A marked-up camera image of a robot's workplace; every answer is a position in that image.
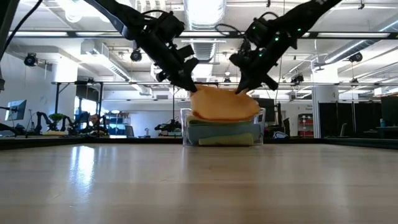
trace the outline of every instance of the computer monitor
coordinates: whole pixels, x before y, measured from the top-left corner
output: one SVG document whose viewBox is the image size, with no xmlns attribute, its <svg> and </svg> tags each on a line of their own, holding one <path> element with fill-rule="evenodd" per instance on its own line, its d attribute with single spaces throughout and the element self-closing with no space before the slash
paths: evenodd
<svg viewBox="0 0 398 224">
<path fill-rule="evenodd" d="M 6 121 L 23 120 L 25 116 L 26 100 L 12 101 L 8 103 Z"/>
<path fill-rule="evenodd" d="M 398 97 L 387 96 L 381 98 L 381 111 L 387 126 L 398 125 Z"/>
<path fill-rule="evenodd" d="M 275 100 L 254 98 L 261 108 L 266 109 L 266 122 L 275 122 Z"/>
</svg>

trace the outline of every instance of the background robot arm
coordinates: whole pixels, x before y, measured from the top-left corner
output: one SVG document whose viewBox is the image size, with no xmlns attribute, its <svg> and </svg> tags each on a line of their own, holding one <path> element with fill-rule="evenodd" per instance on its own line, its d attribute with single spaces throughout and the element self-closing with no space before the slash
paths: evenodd
<svg viewBox="0 0 398 224">
<path fill-rule="evenodd" d="M 124 38 L 135 40 L 138 47 L 162 69 L 157 75 L 159 82 L 168 79 L 173 85 L 196 92 L 191 73 L 199 60 L 191 58 L 185 61 L 194 54 L 192 46 L 177 50 L 173 43 L 173 39 L 184 31 L 184 23 L 172 12 L 160 11 L 160 17 L 154 18 L 146 15 L 153 11 L 140 13 L 115 0 L 84 1 L 106 16 Z"/>
<path fill-rule="evenodd" d="M 267 73 L 283 56 L 289 47 L 297 49 L 297 39 L 308 32 L 317 20 L 342 0 L 311 0 L 291 9 L 278 17 L 273 12 L 266 12 L 243 34 L 244 42 L 252 42 L 255 50 L 245 49 L 232 54 L 230 61 L 241 70 L 241 81 L 236 93 L 253 90 L 265 83 L 271 90 L 278 89 Z M 263 18 L 272 14 L 274 20 Z"/>
</svg>

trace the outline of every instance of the transparent container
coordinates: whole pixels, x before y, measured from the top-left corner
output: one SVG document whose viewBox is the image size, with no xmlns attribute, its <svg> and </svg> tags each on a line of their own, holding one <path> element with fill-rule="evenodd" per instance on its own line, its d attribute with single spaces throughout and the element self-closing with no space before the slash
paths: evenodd
<svg viewBox="0 0 398 224">
<path fill-rule="evenodd" d="M 188 123 L 192 117 L 192 110 L 189 108 L 181 109 L 182 138 L 185 146 L 200 145 L 199 139 L 208 139 L 213 137 L 235 136 L 241 134 L 251 134 L 253 138 L 252 144 L 262 145 L 264 142 L 264 125 L 266 117 L 266 109 L 260 108 L 259 113 L 255 115 L 252 121 L 242 121 L 238 123 L 216 124 Z M 217 146 L 233 146 L 235 144 L 215 144 Z"/>
</svg>

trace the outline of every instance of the ceiling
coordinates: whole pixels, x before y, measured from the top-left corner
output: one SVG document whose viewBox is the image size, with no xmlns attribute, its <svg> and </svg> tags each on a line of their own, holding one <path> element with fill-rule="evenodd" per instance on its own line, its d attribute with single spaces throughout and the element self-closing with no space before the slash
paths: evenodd
<svg viewBox="0 0 398 224">
<path fill-rule="evenodd" d="M 82 17 L 78 22 L 70 22 L 65 17 L 65 9 L 60 7 L 59 1 L 70 0 L 45 0 L 43 5 L 34 12 L 28 21 L 24 23 L 21 30 L 114 30 L 114 27 L 104 22 L 98 16 Z M 133 6 L 141 5 L 142 2 L 150 4 L 154 1 L 156 7 L 159 7 L 158 0 L 140 1 L 124 0 L 124 3 L 129 1 Z M 202 0 L 204 4 L 211 0 Z M 13 26 L 15 26 L 21 18 L 31 9 L 36 0 L 21 0 L 17 14 L 14 19 Z M 283 15 L 288 10 L 297 4 L 305 2 L 304 0 L 272 0 L 271 7 L 266 8 L 266 1 L 248 1 L 248 0 L 227 0 L 226 11 L 222 22 L 231 24 L 239 30 L 246 30 L 252 22 L 253 17 L 260 16 L 266 11 L 272 11 L 278 15 Z M 388 18 L 397 17 L 398 20 L 398 2 L 396 0 L 367 0 L 366 6 L 362 10 L 358 10 L 360 0 L 343 0 L 333 10 L 327 12 L 314 25 L 312 31 L 376 31 L 374 28 L 386 21 Z M 164 10 L 175 10 L 175 15 L 181 20 L 185 21 L 185 12 L 183 10 L 182 0 L 166 0 L 166 8 Z M 228 57 L 231 53 L 237 51 L 241 44 L 240 39 L 219 39 L 223 43 L 216 45 L 215 65 L 211 69 L 211 76 L 209 80 L 223 81 L 225 72 L 230 73 L 233 82 L 239 81 L 240 72 L 237 67 L 232 65 Z M 79 75 L 94 76 L 99 80 L 116 80 L 121 79 L 114 75 L 109 69 L 103 67 L 95 60 L 90 60 L 87 55 L 81 54 L 81 43 L 83 39 L 18 39 L 13 41 L 12 49 L 20 49 L 17 53 L 23 54 L 24 46 L 56 46 L 68 54 L 73 55 L 80 60 L 81 65 L 85 65 Z M 96 42 L 104 43 L 110 51 L 111 57 L 137 81 L 154 81 L 150 75 L 151 60 L 144 54 L 141 62 L 132 62 L 130 60 L 130 53 L 132 52 L 132 43 L 124 39 L 98 39 Z M 182 47 L 189 43 L 183 43 L 182 39 L 175 40 L 178 47 Z M 303 62 L 310 57 L 316 55 L 327 55 L 340 47 L 350 43 L 350 40 L 299 40 L 298 49 L 288 49 L 279 62 L 279 66 L 274 67 L 269 75 L 275 80 L 290 81 L 290 78 L 296 71 L 289 73 L 297 65 L 300 66 L 300 73 L 304 74 L 306 81 L 311 80 L 312 70 L 309 62 Z M 340 81 L 347 81 L 353 77 L 360 76 L 365 73 L 377 71 L 378 69 L 398 62 L 398 42 L 396 40 L 383 40 L 361 51 L 363 54 L 363 61 L 360 63 L 351 64 L 349 62 L 337 62 L 333 66 L 339 71 Z M 388 54 L 377 57 L 384 52 L 390 50 Z M 369 77 L 369 82 L 377 82 L 387 78 L 394 78 L 398 75 L 398 70 L 390 69 L 387 72 L 381 72 L 377 75 Z M 128 90 L 129 87 L 120 87 L 120 90 Z"/>
</svg>

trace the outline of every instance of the green cloth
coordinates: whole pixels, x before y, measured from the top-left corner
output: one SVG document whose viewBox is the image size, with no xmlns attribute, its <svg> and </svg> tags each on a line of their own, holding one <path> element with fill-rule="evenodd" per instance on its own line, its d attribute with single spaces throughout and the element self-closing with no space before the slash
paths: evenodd
<svg viewBox="0 0 398 224">
<path fill-rule="evenodd" d="M 199 139 L 201 146 L 252 146 L 253 144 L 254 140 L 251 133 Z"/>
</svg>

